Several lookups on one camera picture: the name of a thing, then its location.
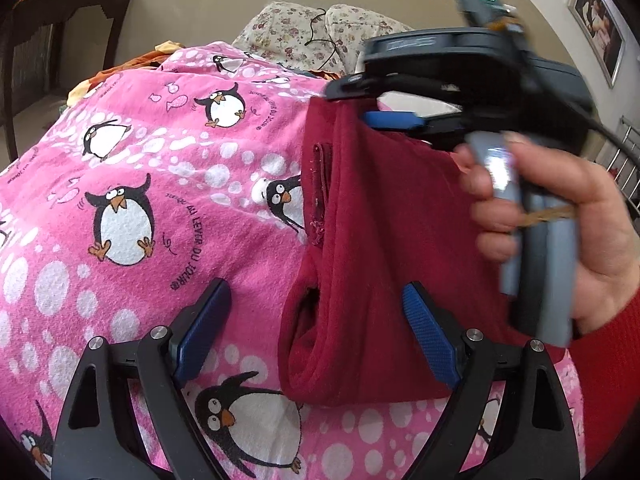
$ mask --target framed picture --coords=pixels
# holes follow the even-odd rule
[[[604,0],[569,0],[568,5],[612,87],[618,76],[625,40],[611,10]]]

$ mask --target black cable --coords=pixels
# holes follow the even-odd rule
[[[322,10],[322,12],[317,16],[311,18],[311,21],[309,21],[309,28],[311,29],[311,39],[305,43],[305,46],[308,46],[310,43],[313,43],[314,41],[325,41],[327,43],[331,43],[334,46],[334,51],[331,53],[331,55],[324,60],[324,63],[322,63],[322,65],[316,68],[316,70],[322,70],[322,67],[329,62],[329,60],[334,56],[334,54],[338,54],[338,46],[335,44],[334,39],[331,37],[328,31],[327,31],[327,35],[329,36],[328,40],[320,40],[320,39],[314,40],[314,26],[313,26],[314,21],[317,20],[320,16],[326,15],[326,10],[324,10],[322,7],[318,7],[318,9]]]

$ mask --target dark red garment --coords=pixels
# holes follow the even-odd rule
[[[280,383],[298,402],[399,402],[450,394],[437,382],[402,313],[419,280],[460,325],[495,342],[509,327],[497,267],[476,249],[472,199],[449,154],[359,120],[367,102],[312,99],[302,188],[308,235],[282,315]],[[550,349],[554,362],[564,351]]]

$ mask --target cartoon penguin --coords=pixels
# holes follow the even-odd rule
[[[53,456],[53,434],[47,422],[47,417],[40,403],[36,400],[36,406],[40,412],[40,420],[42,422],[42,430],[40,435],[33,431],[25,430],[20,434],[20,440],[24,448],[33,456],[36,466],[47,476],[51,478],[51,460]]]
[[[196,420],[245,475],[255,478],[244,462],[298,474],[302,466],[298,406],[282,392],[242,386],[257,374],[245,372],[202,390],[196,398]]]
[[[242,59],[231,59],[225,56],[213,56],[211,61],[216,64],[218,72],[235,73],[244,61]]]
[[[97,207],[94,217],[95,243],[89,247],[99,261],[105,257],[121,266],[132,266],[154,252],[154,213],[146,192],[151,175],[140,187],[118,186],[99,196],[86,192]]]
[[[113,124],[115,119],[106,121],[101,124],[94,124],[84,134],[84,152],[93,153],[96,157],[103,161],[122,140],[131,126],[123,124]]]
[[[284,85],[291,81],[288,77],[273,77],[271,79],[265,79],[264,81],[253,81],[253,83],[273,83],[274,85]]]
[[[273,180],[267,186],[265,197],[271,212],[286,225],[298,232],[296,226],[304,229],[302,187],[300,175],[287,180]]]
[[[244,99],[238,93],[238,83],[230,90],[217,90],[208,98],[194,99],[196,104],[205,107],[206,126],[228,128],[244,119]]]

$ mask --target finger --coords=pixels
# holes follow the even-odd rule
[[[518,252],[515,238],[502,233],[482,233],[477,244],[479,251],[492,262],[506,262]]]
[[[459,144],[453,150],[458,156],[456,161],[460,166],[470,170],[476,165],[474,154],[469,148],[468,144]]]
[[[474,166],[461,177],[462,189],[477,198],[488,199],[494,195],[491,175],[482,166]]]
[[[522,220],[522,211],[510,200],[492,198],[471,206],[471,218],[482,228],[499,233],[512,232]]]
[[[600,202],[614,186],[606,170],[561,150],[533,144],[520,134],[506,134],[520,175],[576,204]]]

